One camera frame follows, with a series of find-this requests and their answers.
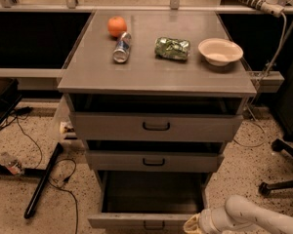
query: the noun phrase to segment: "silver can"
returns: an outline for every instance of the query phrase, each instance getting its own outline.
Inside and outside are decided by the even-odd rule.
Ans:
[[[113,52],[113,58],[116,62],[125,62],[129,57],[131,35],[123,32],[117,39],[117,44]]]

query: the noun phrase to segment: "floor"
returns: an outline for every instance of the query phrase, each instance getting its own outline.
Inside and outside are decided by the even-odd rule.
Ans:
[[[78,202],[78,233],[131,234],[171,233],[164,231],[93,229],[87,216],[98,210],[100,188],[84,157],[79,140],[63,140],[59,122],[65,120],[65,110],[57,110],[59,103],[21,101],[17,108],[30,106],[26,117],[20,116],[0,132],[0,163],[4,152],[18,157],[26,168],[45,169],[58,142],[64,152],[51,173],[51,182],[71,191]],[[220,207],[232,194],[244,196],[255,204],[284,215],[293,216],[293,189],[273,191],[263,197],[258,185],[293,179],[293,158],[282,151],[274,153],[271,143],[282,138],[282,130],[265,107],[255,108],[257,121],[246,119],[233,142],[225,150],[225,160],[214,173],[205,189],[209,208]],[[76,205],[72,195],[47,184],[34,217],[25,219],[24,212],[36,188],[38,179],[0,175],[0,234],[2,233],[74,233]],[[250,233],[267,233],[257,230]]]

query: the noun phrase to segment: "drawer handle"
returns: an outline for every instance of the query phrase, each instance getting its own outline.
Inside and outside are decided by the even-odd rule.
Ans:
[[[147,227],[147,222],[146,221],[144,221],[144,229],[145,230],[163,230],[165,228],[165,221],[162,221],[162,226],[158,226],[158,227],[156,227],[156,226],[152,226],[152,227]]]
[[[155,125],[148,125],[146,122],[143,122],[144,130],[148,131],[167,131],[170,129],[170,123],[167,122],[166,126],[155,126]]]
[[[160,163],[148,163],[146,159],[143,159],[144,165],[148,167],[161,167],[165,165],[165,159],[162,159]]]

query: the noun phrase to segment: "bottle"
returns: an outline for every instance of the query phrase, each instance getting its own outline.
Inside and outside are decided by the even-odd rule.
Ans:
[[[129,57],[131,35],[123,32],[117,39],[116,48],[113,52],[113,58],[116,62],[125,62]]]
[[[7,152],[2,153],[2,156],[4,157],[4,166],[12,175],[23,175],[24,170],[21,166],[21,161],[17,157],[12,156]]]

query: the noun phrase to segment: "soda can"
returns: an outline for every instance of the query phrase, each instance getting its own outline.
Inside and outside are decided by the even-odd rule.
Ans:
[[[166,59],[187,60],[189,50],[188,40],[159,37],[155,41],[155,53]]]
[[[131,35],[123,32],[117,39],[117,44],[113,52],[113,58],[116,62],[125,62],[129,57]]]

